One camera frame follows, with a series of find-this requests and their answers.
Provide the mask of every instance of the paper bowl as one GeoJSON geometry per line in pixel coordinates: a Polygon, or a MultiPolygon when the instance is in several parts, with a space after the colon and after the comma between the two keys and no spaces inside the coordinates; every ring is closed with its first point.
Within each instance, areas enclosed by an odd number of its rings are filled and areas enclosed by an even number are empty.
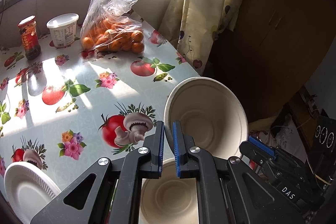
{"type": "Polygon", "coordinates": [[[216,80],[192,77],[179,83],[168,97],[163,120],[172,151],[173,122],[181,121],[183,133],[213,156],[242,157],[239,145],[248,139],[245,112],[237,97],[216,80]]]}
{"type": "Polygon", "coordinates": [[[162,177],[142,184],[140,217],[145,224],[198,224],[195,179],[179,179],[175,159],[163,162],[162,177]]]}

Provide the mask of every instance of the white plastic tub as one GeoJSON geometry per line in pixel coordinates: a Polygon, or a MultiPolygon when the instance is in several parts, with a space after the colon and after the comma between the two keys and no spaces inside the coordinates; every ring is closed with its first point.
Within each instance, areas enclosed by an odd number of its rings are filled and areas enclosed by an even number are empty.
{"type": "Polygon", "coordinates": [[[49,20],[47,28],[56,48],[70,45],[75,40],[77,14],[64,14],[49,20]]]}

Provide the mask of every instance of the wall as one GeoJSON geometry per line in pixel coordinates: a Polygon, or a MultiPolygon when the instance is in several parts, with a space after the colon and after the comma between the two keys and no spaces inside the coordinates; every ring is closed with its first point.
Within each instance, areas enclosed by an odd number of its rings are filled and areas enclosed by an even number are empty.
{"type": "Polygon", "coordinates": [[[305,87],[310,95],[317,95],[314,98],[317,107],[336,119],[336,39],[305,87]]]}
{"type": "MultiPolygon", "coordinates": [[[[170,0],[138,0],[133,9],[158,29],[169,2],[170,0]]],[[[36,22],[41,33],[47,33],[46,23],[61,14],[76,13],[79,15],[79,23],[82,23],[89,3],[90,0],[37,0],[36,22]]],[[[6,9],[0,25],[0,45],[19,46],[21,38],[17,24],[30,15],[36,15],[36,0],[22,0],[6,9]]]]}

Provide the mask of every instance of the curtain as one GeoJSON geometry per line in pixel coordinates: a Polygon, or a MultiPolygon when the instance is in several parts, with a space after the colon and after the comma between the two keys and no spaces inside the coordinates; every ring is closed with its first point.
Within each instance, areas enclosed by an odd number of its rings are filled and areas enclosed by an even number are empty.
{"type": "Polygon", "coordinates": [[[171,0],[159,32],[201,75],[213,41],[234,29],[242,0],[171,0]]]}

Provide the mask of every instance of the cabinet door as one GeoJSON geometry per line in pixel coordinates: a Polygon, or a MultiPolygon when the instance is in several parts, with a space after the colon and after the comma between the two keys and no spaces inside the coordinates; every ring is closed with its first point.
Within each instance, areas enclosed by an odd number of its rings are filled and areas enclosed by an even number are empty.
{"type": "Polygon", "coordinates": [[[336,0],[288,0],[242,74],[251,120],[276,112],[316,70],[336,33],[336,0]]]}
{"type": "Polygon", "coordinates": [[[232,79],[252,61],[253,53],[271,28],[269,22],[274,23],[278,18],[281,1],[243,0],[234,32],[225,30],[220,35],[210,57],[215,63],[216,77],[224,84],[230,87],[232,79]]]}

